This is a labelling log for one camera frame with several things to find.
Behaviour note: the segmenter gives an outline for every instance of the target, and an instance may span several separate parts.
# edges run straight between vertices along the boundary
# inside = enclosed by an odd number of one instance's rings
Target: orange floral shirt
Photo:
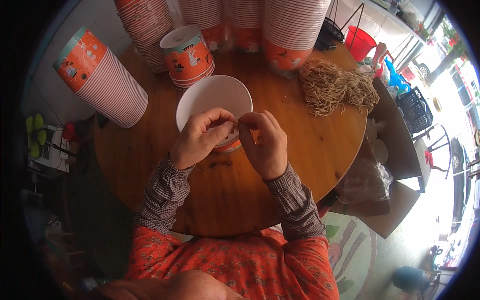
[[[126,279],[170,278],[196,269],[248,299],[338,299],[328,242],[287,242],[272,229],[226,239],[180,240],[144,226],[133,232]]]

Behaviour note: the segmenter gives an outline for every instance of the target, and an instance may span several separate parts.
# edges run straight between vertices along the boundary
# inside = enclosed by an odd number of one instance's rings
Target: round wooden table
[[[343,46],[314,52],[344,70],[357,67]],[[343,177],[357,155],[367,112],[345,104],[328,117],[315,117],[306,106],[298,78],[268,70],[263,53],[215,53],[214,74],[238,78],[250,91],[253,111],[270,111],[288,136],[288,160],[309,186],[315,201]],[[179,132],[175,111],[182,91],[167,73],[154,74],[130,47],[120,61],[148,93],[148,107],[132,128],[113,122],[94,132],[95,150],[103,174],[118,198],[131,210],[142,202],[144,188],[157,164],[170,151]],[[278,224],[273,199],[250,165],[243,148],[229,154],[211,153],[189,179],[190,195],[177,210],[176,232],[228,236]]]

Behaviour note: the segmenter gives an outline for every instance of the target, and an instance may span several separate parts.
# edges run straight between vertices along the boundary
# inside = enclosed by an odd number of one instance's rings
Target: forearm
[[[169,155],[158,164],[144,191],[144,201],[136,211],[135,223],[169,234],[175,222],[177,208],[190,192],[187,178],[193,167],[175,168]]]
[[[265,184],[275,199],[286,240],[325,236],[312,191],[301,183],[290,163],[282,176],[265,180]]]

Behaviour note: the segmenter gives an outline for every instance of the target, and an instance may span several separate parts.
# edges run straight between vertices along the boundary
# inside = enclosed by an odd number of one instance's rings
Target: red bucket
[[[355,61],[361,61],[367,56],[368,52],[370,52],[373,47],[377,46],[377,43],[368,33],[360,28],[357,30],[355,39],[353,39],[356,29],[357,28],[355,26],[348,27],[347,38],[345,38],[345,46],[347,49],[350,49],[350,53]]]

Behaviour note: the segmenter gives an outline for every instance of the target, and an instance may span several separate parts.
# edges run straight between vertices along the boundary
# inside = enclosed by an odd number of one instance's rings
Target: person
[[[248,160],[276,200],[283,234],[267,228],[185,243],[169,234],[190,191],[188,175],[235,123],[222,108],[190,116],[145,188],[125,280],[99,286],[95,294],[139,300],[338,299],[325,226],[311,190],[287,161],[287,135],[268,111],[243,115],[238,129]],[[258,131],[257,142],[251,131]]]

